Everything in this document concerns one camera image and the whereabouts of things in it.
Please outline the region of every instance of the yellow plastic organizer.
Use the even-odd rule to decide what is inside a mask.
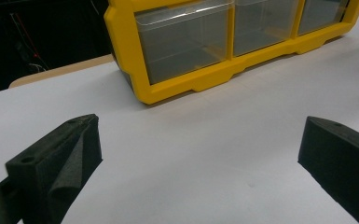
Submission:
[[[229,81],[349,32],[359,0],[109,0],[120,69],[146,104]]]

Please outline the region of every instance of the dark 3d-printed part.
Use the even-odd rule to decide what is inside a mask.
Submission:
[[[98,117],[66,121],[7,162],[0,223],[61,223],[101,161]]]
[[[298,162],[359,222],[359,133],[308,117]]]

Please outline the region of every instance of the dark background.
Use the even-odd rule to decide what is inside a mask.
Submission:
[[[107,0],[0,0],[0,91],[17,78],[110,53]]]

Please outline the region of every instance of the yellow frame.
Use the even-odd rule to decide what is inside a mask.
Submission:
[[[134,12],[183,4],[191,0],[109,0],[104,19],[120,69],[131,79],[136,97],[153,104],[185,91],[204,91],[229,81],[245,68],[285,55],[302,54],[320,48],[325,41],[349,32],[359,17],[359,0],[350,0],[340,23],[297,36],[305,0],[299,0],[291,38],[239,57],[233,56],[234,9],[228,12],[228,56],[216,63],[179,77],[150,85]]]

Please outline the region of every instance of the white table surface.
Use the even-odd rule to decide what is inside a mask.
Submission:
[[[89,113],[104,161],[63,223],[356,223],[297,154],[307,116],[359,132],[359,21],[320,49],[152,106],[114,63],[0,91],[0,181],[6,161]]]

